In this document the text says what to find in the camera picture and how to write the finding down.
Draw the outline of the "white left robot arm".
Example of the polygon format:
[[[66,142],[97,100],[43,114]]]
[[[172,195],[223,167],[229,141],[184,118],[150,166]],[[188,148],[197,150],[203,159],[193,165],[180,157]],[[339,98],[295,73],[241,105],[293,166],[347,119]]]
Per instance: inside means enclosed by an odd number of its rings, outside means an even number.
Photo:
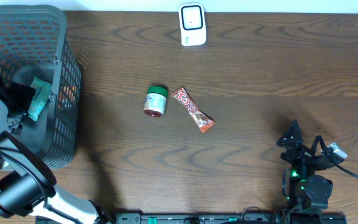
[[[34,216],[37,223],[115,223],[90,200],[57,185],[52,171],[9,133],[0,85],[0,216]]]

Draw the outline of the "light blue wipes packet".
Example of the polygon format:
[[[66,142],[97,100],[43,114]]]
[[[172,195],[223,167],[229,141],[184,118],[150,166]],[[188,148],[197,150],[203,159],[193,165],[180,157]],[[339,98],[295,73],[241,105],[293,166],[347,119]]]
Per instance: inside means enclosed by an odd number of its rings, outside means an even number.
[[[49,101],[49,96],[52,93],[52,85],[35,77],[30,87],[35,89],[35,94],[31,101],[28,115],[32,120],[37,121],[39,115]]]

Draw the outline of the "orange Top candy bar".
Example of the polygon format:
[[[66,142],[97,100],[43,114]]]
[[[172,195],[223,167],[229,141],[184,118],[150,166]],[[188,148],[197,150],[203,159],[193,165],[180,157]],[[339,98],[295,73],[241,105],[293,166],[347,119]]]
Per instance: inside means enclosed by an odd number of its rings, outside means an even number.
[[[190,116],[193,118],[194,122],[202,133],[205,133],[215,124],[213,118],[210,118],[207,114],[198,108],[184,87],[174,91],[172,93],[172,97],[179,101],[188,110]]]

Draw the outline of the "green lid jar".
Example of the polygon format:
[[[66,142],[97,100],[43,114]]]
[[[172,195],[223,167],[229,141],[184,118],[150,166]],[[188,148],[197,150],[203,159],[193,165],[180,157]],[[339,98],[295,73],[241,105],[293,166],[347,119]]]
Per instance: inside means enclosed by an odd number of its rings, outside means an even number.
[[[144,113],[151,117],[161,117],[165,113],[168,91],[162,86],[150,86],[145,97]]]

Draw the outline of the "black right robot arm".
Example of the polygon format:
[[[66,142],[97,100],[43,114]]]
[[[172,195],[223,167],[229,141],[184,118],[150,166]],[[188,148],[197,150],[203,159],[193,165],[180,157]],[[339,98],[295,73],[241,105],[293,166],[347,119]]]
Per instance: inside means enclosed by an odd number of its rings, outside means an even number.
[[[288,204],[288,209],[283,212],[284,220],[291,222],[291,216],[296,213],[320,216],[328,208],[333,183],[317,175],[316,171],[332,167],[331,148],[325,145],[321,136],[315,137],[311,147],[305,146],[296,120],[290,123],[277,146],[286,149],[280,157],[291,165],[283,174],[282,192]]]

